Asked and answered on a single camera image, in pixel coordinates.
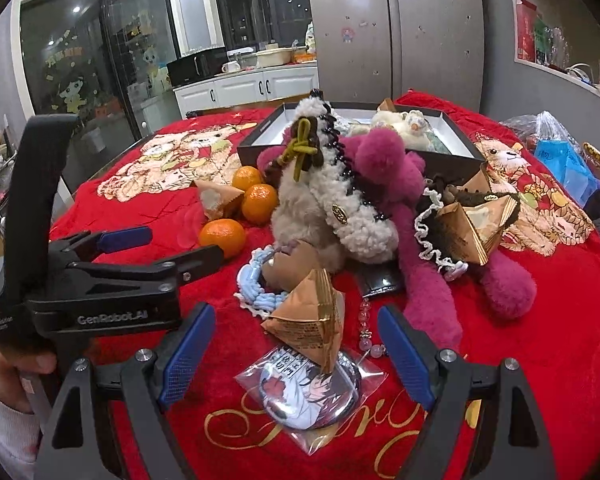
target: glass door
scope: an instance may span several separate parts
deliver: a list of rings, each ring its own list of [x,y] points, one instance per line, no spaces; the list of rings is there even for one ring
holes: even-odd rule
[[[20,37],[36,114],[78,114],[62,176],[71,193],[136,142],[102,29],[102,0],[33,0]]]
[[[104,0],[111,55],[143,136],[181,118],[167,70],[180,55],[168,1]]]

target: white container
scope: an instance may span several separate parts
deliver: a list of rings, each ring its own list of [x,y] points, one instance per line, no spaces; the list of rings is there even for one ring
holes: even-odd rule
[[[268,66],[281,66],[291,62],[291,47],[274,48],[272,50],[261,50],[256,53],[258,57],[257,68],[266,68]]]

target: human hand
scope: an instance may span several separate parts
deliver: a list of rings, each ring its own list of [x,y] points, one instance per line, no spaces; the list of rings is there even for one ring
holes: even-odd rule
[[[48,350],[26,352],[0,345],[0,402],[17,412],[31,413],[19,372],[48,375],[53,373],[57,363],[56,356]]]

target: kitchen cabinet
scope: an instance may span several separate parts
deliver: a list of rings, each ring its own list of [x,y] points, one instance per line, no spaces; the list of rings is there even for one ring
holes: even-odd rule
[[[262,72],[219,78],[214,81],[218,104],[215,108],[266,101]]]
[[[225,75],[174,89],[180,114],[273,101],[319,88],[317,66],[271,67]]]
[[[176,94],[182,118],[185,119],[187,117],[187,112],[218,108],[220,105],[218,104],[215,90],[214,81],[205,81],[175,89],[174,94]]]
[[[318,88],[318,71],[315,66],[271,70],[263,72],[262,76],[267,100],[308,94],[313,88]]]

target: white sleeve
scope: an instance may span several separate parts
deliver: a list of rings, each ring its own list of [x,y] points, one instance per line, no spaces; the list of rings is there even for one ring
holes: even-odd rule
[[[0,402],[0,464],[13,480],[32,480],[40,424],[35,415],[16,412]]]

